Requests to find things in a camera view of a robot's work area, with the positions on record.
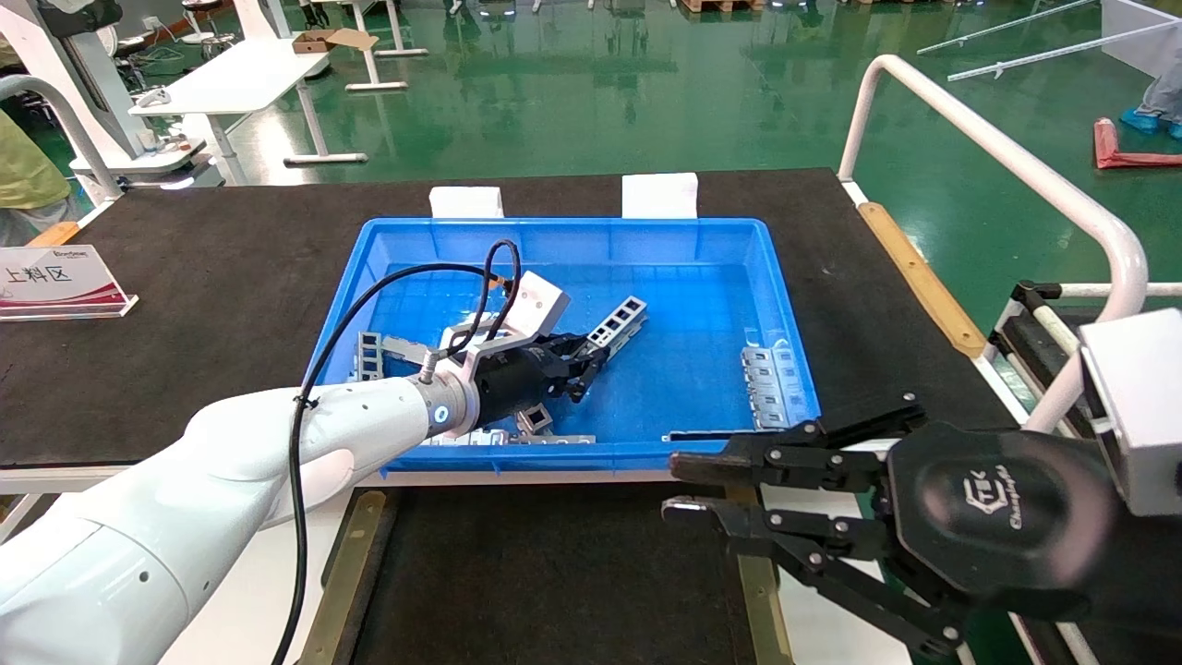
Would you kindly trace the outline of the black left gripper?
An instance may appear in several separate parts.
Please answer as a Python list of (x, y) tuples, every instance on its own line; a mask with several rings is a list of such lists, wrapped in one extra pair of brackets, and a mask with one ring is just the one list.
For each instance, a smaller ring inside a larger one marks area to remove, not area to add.
[(597, 374), (609, 361), (609, 348), (587, 341), (587, 335), (544, 335), (539, 345), (518, 346), (478, 361), (476, 428), (504, 420), (550, 399), (580, 404)]

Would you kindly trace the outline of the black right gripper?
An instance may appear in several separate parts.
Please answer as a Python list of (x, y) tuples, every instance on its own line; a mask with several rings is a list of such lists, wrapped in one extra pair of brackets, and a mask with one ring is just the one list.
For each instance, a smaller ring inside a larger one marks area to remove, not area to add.
[[(676, 451), (669, 470), (700, 485), (838, 493), (873, 490), (888, 475), (900, 547), (960, 595), (1043, 619), (1090, 614), (1123, 513), (1100, 454), (1051, 433), (921, 428), (927, 420), (915, 395), (870, 397), (780, 432), (735, 433), (720, 452)], [(900, 439), (886, 463), (855, 450), (882, 439)], [(927, 658), (953, 657), (965, 640), (957, 604), (923, 604), (853, 567), (890, 553), (873, 519), (691, 496), (667, 498), (661, 517), (708, 527), (730, 555), (775, 563)]]

